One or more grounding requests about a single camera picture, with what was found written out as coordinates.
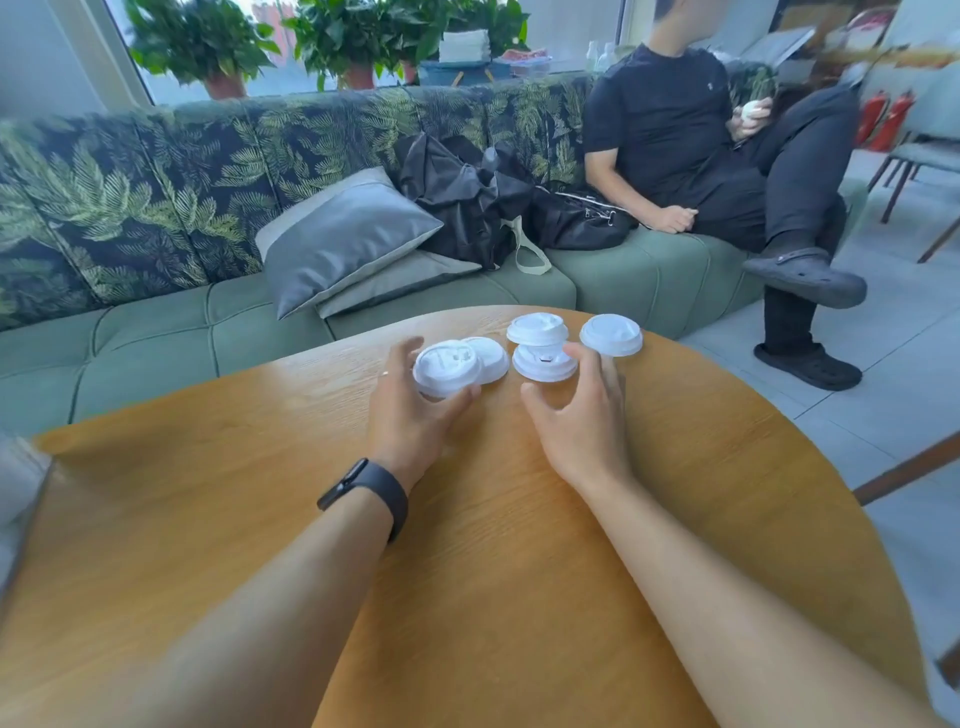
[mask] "beige bag strap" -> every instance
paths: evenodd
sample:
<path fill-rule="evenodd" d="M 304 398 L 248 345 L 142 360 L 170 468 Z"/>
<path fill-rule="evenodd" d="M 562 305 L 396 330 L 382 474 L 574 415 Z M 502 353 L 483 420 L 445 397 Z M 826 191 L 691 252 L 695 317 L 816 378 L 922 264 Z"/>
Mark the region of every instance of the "beige bag strap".
<path fill-rule="evenodd" d="M 523 231 L 522 217 L 517 216 L 514 220 L 501 220 L 500 227 L 510 228 L 514 232 L 514 239 L 516 240 L 516 268 L 520 273 L 525 273 L 528 276 L 542 276 L 544 273 L 553 268 L 553 263 L 550 262 L 550 259 L 546 256 L 546 253 L 534 245 L 530 238 L 527 237 L 527 233 Z M 522 265 L 520 263 L 521 248 L 526 248 L 528 251 L 533 253 L 540 259 L 543 265 Z"/>

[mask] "black duffel bag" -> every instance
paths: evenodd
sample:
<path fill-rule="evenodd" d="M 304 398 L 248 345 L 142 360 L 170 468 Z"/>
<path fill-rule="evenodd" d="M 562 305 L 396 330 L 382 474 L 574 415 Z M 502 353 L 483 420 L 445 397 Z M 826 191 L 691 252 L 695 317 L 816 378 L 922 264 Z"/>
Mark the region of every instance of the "black duffel bag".
<path fill-rule="evenodd" d="M 523 214 L 523 229 L 545 250 L 599 251 L 614 248 L 639 225 L 622 207 L 609 205 L 591 193 L 534 189 Z"/>

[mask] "plastic lid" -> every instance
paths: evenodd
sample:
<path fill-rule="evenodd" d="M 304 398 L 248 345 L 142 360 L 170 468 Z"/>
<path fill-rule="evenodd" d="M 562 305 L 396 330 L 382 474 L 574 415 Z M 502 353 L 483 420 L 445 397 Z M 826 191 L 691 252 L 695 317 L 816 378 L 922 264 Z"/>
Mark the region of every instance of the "plastic lid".
<path fill-rule="evenodd" d="M 521 345 L 514 350 L 514 369 L 534 381 L 563 381 L 577 371 L 577 360 L 559 347 Z"/>
<path fill-rule="evenodd" d="M 630 356 L 643 347 L 643 332 L 626 316 L 602 313 L 580 329 L 580 341 L 606 356 Z"/>
<path fill-rule="evenodd" d="M 477 384 L 490 384 L 507 374 L 510 369 L 510 357 L 498 341 L 485 336 L 471 336 L 469 339 L 464 339 L 464 343 L 477 353 L 483 365 L 483 372 L 477 379 Z"/>
<path fill-rule="evenodd" d="M 414 363 L 414 380 L 421 392 L 446 398 L 475 383 L 483 374 L 480 357 L 463 341 L 442 341 L 427 347 Z"/>
<path fill-rule="evenodd" d="M 507 338 L 527 347 L 557 346 L 569 335 L 564 320 L 555 313 L 528 313 L 513 319 L 507 327 Z"/>

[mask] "throw pillow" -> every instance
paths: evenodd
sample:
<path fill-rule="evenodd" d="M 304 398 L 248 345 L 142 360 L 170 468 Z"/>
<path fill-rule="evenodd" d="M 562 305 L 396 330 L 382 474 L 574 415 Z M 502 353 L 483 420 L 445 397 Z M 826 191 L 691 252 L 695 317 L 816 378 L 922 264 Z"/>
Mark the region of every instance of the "throw pillow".
<path fill-rule="evenodd" d="M 332 184 L 256 234 L 276 317 L 369 278 L 442 226 L 397 192 L 383 167 Z"/>
<path fill-rule="evenodd" d="M 446 283 L 481 269 L 479 263 L 455 260 L 427 251 L 411 251 L 379 273 L 354 283 L 317 306 L 321 318 L 385 303 L 423 288 Z"/>

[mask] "sofa backrest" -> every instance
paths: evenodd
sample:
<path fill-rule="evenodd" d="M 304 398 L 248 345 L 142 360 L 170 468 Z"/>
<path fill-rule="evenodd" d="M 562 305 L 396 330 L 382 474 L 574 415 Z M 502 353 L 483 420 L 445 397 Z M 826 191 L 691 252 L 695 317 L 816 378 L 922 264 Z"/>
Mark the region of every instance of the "sofa backrest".
<path fill-rule="evenodd" d="M 261 270 L 257 231 L 403 136 L 512 144 L 540 183 L 583 182 L 588 75 L 394 87 L 0 123 L 0 330 Z M 732 74 L 742 103 L 769 71 Z"/>

